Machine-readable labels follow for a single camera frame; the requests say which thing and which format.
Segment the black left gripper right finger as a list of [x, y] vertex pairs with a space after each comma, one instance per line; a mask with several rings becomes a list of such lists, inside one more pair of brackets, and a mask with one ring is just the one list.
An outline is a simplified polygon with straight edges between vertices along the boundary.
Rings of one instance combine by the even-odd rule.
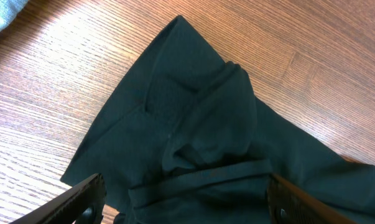
[[277, 174], [271, 175], [266, 195], [272, 224], [354, 224]]

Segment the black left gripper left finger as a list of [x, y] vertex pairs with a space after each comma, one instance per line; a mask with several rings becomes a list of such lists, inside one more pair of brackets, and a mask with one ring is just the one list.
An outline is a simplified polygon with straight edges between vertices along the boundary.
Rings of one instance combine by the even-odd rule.
[[12, 224], [100, 224], [105, 198], [103, 176], [94, 174]]

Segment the black t-shirt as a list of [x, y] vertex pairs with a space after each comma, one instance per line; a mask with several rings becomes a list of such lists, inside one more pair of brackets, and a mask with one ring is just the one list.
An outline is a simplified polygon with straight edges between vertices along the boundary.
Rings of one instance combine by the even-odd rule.
[[122, 223], [269, 223], [273, 173], [375, 223], [375, 166], [344, 160], [278, 115], [182, 16], [121, 80], [61, 180], [95, 173]]

